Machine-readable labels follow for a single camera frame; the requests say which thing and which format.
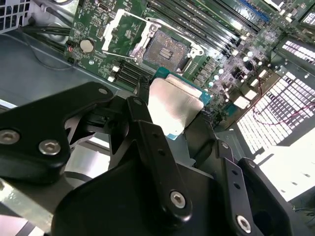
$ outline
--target green circuit board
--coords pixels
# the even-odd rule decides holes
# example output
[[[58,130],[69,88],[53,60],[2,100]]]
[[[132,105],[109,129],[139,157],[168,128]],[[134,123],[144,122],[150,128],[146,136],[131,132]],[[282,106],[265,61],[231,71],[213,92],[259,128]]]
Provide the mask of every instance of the green circuit board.
[[[227,106],[226,88],[232,93],[267,68],[285,36],[314,42],[298,23],[315,0],[270,2],[79,0],[64,55],[129,91],[140,74],[166,67],[208,91],[216,117]],[[249,52],[252,68],[244,60]]]

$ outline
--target ventilation grille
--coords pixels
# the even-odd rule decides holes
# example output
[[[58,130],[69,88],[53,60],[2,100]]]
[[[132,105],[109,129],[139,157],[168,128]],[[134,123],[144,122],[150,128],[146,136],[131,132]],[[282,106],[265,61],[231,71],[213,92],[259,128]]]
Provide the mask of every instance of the ventilation grille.
[[[283,49],[287,50],[288,52],[291,52],[295,56],[315,65],[315,53],[312,52],[309,49],[306,49],[302,46],[297,45],[296,43],[293,43],[291,41],[287,41],[283,46]]]
[[[251,152],[267,150],[289,136],[295,127],[314,115],[315,106],[296,114],[312,102],[315,90],[287,72],[237,123]]]
[[[26,25],[30,0],[0,0],[0,33]]]

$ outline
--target red wire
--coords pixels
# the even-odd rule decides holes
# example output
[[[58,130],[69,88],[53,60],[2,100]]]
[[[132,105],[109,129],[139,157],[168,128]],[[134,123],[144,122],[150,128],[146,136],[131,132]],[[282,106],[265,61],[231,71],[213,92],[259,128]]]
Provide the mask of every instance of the red wire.
[[[260,78],[259,77],[258,77],[258,86],[259,86],[259,90],[260,90],[260,98],[259,99],[261,99],[262,98],[262,88],[261,88],[261,82],[260,82]],[[258,120],[255,115],[260,114],[260,112],[256,111],[256,105],[257,105],[257,103],[255,104],[255,106],[254,106],[252,111],[253,111],[253,118],[255,119],[255,121],[257,123],[264,124],[264,125],[278,125],[278,124],[285,123],[286,121],[288,121],[288,120],[292,119],[293,117],[299,115],[301,111],[314,106],[315,102],[311,102],[309,105],[307,105],[305,107],[302,107],[300,110],[296,111],[295,113],[290,115],[288,118],[286,118],[286,119],[284,119],[284,120],[282,120],[282,121],[280,121],[278,123],[265,123],[265,122],[262,122],[262,121]]]

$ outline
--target blue ram slot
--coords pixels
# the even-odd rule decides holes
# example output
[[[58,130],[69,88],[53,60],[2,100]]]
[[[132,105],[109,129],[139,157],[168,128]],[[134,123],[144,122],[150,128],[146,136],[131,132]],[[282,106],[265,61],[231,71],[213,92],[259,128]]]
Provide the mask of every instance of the blue ram slot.
[[[249,8],[256,16],[260,17],[264,22],[269,22],[269,18],[262,12],[256,10],[250,3],[246,0],[239,0],[242,4],[244,4],[247,8]]]

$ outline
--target sata port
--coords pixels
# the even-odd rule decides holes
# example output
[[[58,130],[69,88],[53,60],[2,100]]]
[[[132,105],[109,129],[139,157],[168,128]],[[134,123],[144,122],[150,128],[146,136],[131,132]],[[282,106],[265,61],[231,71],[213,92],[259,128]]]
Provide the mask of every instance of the sata port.
[[[106,4],[104,4],[103,2],[100,2],[100,3],[98,4],[98,7],[99,7],[100,9],[102,9],[103,11],[105,11],[105,12],[109,12],[108,6],[107,6]]]

